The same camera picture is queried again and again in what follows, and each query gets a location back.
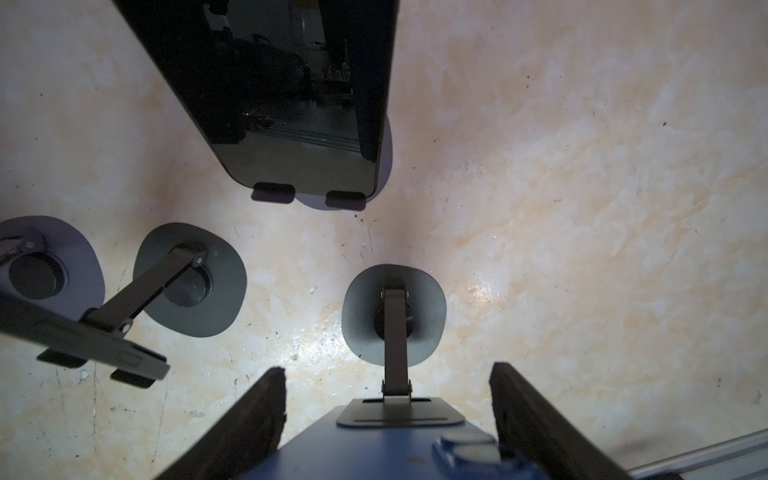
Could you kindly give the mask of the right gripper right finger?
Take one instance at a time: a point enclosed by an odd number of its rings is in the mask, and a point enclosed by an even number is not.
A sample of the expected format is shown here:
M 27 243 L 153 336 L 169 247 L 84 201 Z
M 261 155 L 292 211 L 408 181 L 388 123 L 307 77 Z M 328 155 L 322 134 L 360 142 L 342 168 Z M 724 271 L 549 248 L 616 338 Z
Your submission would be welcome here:
M 489 379 L 499 443 L 552 479 L 628 479 L 630 475 L 578 431 L 521 373 L 496 362 Z

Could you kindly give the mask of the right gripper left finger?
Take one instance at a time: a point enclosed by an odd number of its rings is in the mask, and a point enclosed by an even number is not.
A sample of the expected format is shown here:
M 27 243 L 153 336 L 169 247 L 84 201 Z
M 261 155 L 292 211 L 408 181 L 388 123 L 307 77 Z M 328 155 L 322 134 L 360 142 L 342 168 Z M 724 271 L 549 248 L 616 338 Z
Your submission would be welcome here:
M 273 367 L 161 479 L 235 479 L 277 451 L 286 423 L 286 375 Z

